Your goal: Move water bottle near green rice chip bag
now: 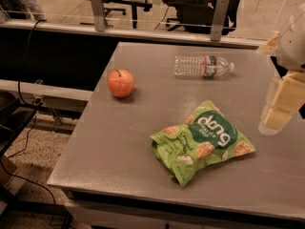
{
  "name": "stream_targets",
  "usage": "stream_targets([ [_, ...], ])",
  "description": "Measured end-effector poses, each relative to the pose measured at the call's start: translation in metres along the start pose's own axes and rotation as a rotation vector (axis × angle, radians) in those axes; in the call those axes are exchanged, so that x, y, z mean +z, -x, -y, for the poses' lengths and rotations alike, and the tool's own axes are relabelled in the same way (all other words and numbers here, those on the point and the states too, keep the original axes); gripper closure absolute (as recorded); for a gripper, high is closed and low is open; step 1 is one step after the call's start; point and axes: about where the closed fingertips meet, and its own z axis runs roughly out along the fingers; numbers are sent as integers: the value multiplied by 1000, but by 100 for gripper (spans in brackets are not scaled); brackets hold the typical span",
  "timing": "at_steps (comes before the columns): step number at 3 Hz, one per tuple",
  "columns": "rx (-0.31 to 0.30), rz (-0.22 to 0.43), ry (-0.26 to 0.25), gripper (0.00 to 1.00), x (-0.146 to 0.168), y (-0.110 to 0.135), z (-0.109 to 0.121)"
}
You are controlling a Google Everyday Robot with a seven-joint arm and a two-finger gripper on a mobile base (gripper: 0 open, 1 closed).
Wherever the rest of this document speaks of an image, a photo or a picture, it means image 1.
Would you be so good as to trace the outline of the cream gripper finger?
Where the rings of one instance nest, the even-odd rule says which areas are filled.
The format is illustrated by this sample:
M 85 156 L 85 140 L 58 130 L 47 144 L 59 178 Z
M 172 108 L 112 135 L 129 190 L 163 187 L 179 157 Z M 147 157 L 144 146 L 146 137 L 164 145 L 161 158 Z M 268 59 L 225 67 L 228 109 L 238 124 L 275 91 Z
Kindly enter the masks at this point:
M 281 131 L 305 104 L 305 73 L 287 72 L 275 77 L 266 95 L 262 125 L 273 132 Z
M 267 41 L 258 47 L 257 53 L 275 55 L 279 32 L 276 31 Z

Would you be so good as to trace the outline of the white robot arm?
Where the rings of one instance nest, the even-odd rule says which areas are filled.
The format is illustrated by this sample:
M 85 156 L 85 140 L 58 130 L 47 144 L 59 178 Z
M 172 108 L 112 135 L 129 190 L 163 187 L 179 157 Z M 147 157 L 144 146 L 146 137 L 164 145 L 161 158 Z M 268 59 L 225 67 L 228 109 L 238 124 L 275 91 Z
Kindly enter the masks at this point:
M 275 64 L 287 71 L 274 74 L 258 125 L 263 135 L 275 135 L 305 104 L 305 4 L 258 51 L 274 56 Z

